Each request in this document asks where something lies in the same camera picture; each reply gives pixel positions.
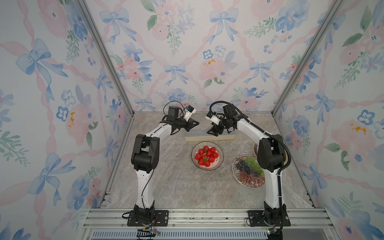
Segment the glass plate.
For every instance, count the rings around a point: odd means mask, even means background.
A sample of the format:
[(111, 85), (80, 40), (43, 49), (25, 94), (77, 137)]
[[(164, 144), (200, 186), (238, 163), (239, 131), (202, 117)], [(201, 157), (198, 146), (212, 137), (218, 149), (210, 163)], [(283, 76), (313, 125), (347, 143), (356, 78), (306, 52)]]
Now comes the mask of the glass plate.
[(219, 168), (224, 160), (222, 149), (211, 142), (197, 144), (191, 153), (193, 163), (201, 170), (213, 171)]

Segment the plastic wrap dispenser box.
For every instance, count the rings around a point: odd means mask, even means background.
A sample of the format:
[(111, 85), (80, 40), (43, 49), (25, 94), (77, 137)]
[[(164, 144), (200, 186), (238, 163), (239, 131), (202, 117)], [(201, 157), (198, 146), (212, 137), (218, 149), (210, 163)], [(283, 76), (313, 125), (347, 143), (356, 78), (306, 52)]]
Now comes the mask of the plastic wrap dispenser box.
[(227, 133), (223, 132), (223, 134), (218, 135), (217, 137), (214, 135), (210, 135), (205, 131), (199, 130), (191, 130), (189, 132), (184, 133), (184, 139), (186, 142), (212, 142), (212, 141), (230, 141), (234, 140), (237, 136), (236, 131)]

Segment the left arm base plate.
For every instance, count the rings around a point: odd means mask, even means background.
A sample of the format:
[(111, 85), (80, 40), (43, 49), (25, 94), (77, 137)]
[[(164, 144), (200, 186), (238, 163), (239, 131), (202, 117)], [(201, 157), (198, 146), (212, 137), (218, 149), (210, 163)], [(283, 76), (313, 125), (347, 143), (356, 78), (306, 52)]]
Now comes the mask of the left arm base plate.
[(152, 217), (143, 217), (130, 211), (127, 218), (128, 227), (167, 227), (169, 222), (168, 210), (155, 210)]

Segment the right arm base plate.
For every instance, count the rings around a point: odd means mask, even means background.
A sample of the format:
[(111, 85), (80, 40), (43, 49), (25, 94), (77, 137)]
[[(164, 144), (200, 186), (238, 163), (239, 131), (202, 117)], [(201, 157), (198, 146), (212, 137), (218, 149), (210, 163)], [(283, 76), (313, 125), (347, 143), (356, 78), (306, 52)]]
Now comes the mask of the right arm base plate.
[(284, 212), (283, 218), (280, 211), (264, 211), (264, 210), (249, 210), (248, 224), (251, 227), (279, 227), (283, 224), (284, 227), (290, 227), (291, 222), (287, 212)]

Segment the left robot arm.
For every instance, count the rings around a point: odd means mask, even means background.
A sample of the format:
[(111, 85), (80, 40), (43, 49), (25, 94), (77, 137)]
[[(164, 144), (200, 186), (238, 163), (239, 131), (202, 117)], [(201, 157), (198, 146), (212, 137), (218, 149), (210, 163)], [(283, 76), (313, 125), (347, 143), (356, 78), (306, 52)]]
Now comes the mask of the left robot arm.
[(131, 163), (138, 179), (138, 199), (128, 216), (128, 226), (151, 226), (156, 219), (155, 199), (153, 195), (153, 175), (160, 160), (160, 143), (179, 130), (190, 131), (199, 125), (191, 118), (196, 112), (192, 106), (187, 106), (179, 116), (179, 109), (170, 106), (159, 125), (151, 132), (138, 134), (135, 138)]

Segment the blue yellow-rimmed plate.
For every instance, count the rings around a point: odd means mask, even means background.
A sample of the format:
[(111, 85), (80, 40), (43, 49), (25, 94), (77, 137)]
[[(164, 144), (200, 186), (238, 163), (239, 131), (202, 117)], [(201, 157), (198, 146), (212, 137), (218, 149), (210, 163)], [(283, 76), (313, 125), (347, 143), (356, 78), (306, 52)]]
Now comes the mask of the blue yellow-rimmed plate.
[(254, 144), (254, 155), (257, 156), (258, 155), (258, 144)]

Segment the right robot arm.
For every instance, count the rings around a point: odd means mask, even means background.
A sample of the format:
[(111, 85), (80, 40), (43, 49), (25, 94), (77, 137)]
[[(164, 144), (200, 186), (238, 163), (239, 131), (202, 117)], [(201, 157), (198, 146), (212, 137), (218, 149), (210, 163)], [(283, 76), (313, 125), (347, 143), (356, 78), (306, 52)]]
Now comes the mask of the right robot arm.
[(283, 201), (282, 171), (289, 167), (292, 161), (291, 153), (283, 143), (282, 136), (265, 131), (235, 105), (225, 101), (212, 103), (206, 119), (213, 125), (207, 131), (210, 135), (217, 137), (224, 130), (239, 130), (257, 144), (257, 160), (263, 169), (267, 187), (264, 212), (258, 222), (282, 228), (284, 222), (289, 220), (287, 207)]

